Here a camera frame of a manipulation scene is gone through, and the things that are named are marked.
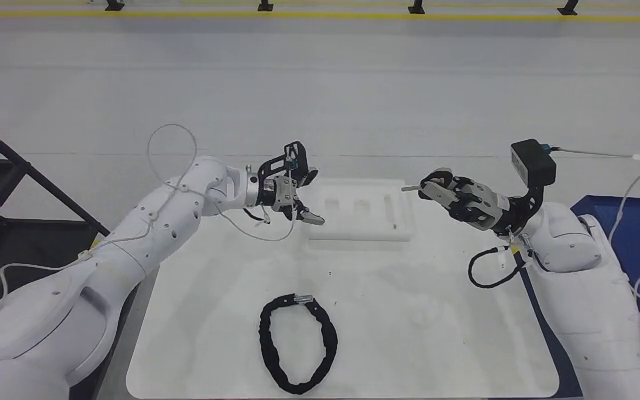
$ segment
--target black metal frame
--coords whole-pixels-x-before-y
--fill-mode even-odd
[[[0,163],[12,164],[12,168],[8,175],[4,180],[0,181],[0,206],[7,201],[22,179],[28,175],[31,179],[51,193],[56,199],[69,207],[71,211],[76,213],[80,218],[96,229],[100,234],[105,237],[109,235],[109,230],[98,222],[97,219],[93,218],[91,214],[80,207],[78,203],[73,201],[62,190],[60,190],[59,187],[54,185],[53,182],[47,179],[46,176],[42,175],[40,171],[31,165],[31,163],[22,158],[2,140],[0,140],[0,154],[7,158],[7,160],[0,160]]]
[[[413,5],[409,6],[409,14],[424,14],[424,8],[422,8],[422,0],[413,1]]]
[[[273,11],[273,4],[269,3],[269,0],[260,0],[258,11]]]
[[[578,5],[578,1],[579,0],[568,0],[567,4],[564,7],[558,8],[558,11],[562,15],[578,15],[578,13],[575,12],[575,8]],[[409,8],[409,14],[424,14],[424,8],[422,7],[422,0],[414,0],[413,5],[409,6],[408,8]]]
[[[120,11],[124,7],[124,3],[118,3],[118,0],[107,0],[107,4],[105,11]]]
[[[562,15],[578,15],[578,13],[575,12],[577,5],[578,5],[578,0],[569,0],[567,1],[567,4],[564,7],[558,8],[558,11]]]

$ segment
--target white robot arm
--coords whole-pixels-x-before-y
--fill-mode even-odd
[[[2,299],[0,397],[66,400],[69,387],[109,352],[129,293],[193,235],[202,217],[263,205],[290,220],[323,224],[296,194],[317,170],[308,167],[301,143],[284,149],[257,174],[197,158],[182,179],[136,205],[98,247]]]
[[[514,165],[529,187],[524,197],[502,196],[448,169],[403,190],[418,190],[452,218],[527,249],[536,298],[571,359],[585,400],[638,399],[640,314],[629,278],[595,218],[542,203],[543,187],[555,181],[555,163],[540,144],[526,142],[512,145]]]

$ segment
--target white tabletop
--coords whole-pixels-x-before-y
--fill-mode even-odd
[[[345,183],[314,182],[302,199],[322,209],[314,191],[339,186],[335,193],[351,200]],[[402,182],[366,184],[399,190]],[[266,370],[257,330],[262,307],[295,292],[315,296],[339,338],[331,371],[305,396],[553,395],[558,375],[522,281],[482,290],[467,280],[469,259],[499,240],[452,221],[415,193],[402,196],[404,214],[392,218],[406,218],[411,234],[386,241],[309,240],[317,235],[298,224],[287,240],[268,243],[222,218],[204,219],[161,266],[127,374],[129,392],[141,399],[291,397]],[[279,215],[259,227],[241,211],[228,215],[265,237],[289,229]],[[506,255],[486,259],[478,262],[478,280],[512,268]],[[273,313],[271,331],[290,380],[308,380],[324,356],[318,323],[304,307],[288,307]]]

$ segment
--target floor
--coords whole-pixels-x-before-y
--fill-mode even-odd
[[[4,19],[0,138],[108,228],[158,185],[149,135],[258,166],[301,140],[327,177],[415,183],[447,166],[525,191],[509,145],[640,152],[637,24]],[[152,143],[163,177],[192,145]],[[621,195],[633,161],[558,156],[549,201]],[[73,218],[29,182],[0,210]]]

